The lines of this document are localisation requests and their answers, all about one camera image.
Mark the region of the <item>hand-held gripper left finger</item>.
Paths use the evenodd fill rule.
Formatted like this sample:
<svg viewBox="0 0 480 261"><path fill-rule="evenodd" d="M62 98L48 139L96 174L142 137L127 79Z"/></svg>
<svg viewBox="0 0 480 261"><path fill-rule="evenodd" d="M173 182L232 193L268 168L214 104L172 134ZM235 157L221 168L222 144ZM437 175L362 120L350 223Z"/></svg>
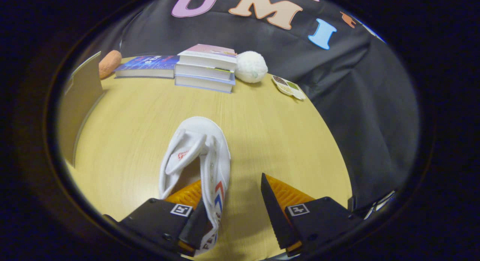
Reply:
<svg viewBox="0 0 480 261"><path fill-rule="evenodd" d="M165 199L149 198L122 220L103 217L148 250L193 257L210 222L202 189L202 181L197 180Z"/></svg>

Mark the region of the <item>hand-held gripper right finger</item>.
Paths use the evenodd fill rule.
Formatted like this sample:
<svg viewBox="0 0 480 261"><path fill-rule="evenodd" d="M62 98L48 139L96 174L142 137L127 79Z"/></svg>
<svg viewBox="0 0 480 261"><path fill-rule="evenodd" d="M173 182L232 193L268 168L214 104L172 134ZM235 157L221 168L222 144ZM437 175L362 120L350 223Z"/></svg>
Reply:
<svg viewBox="0 0 480 261"><path fill-rule="evenodd" d="M329 246L363 221L329 196L313 198L265 173L261 193L277 243L290 257Z"/></svg>

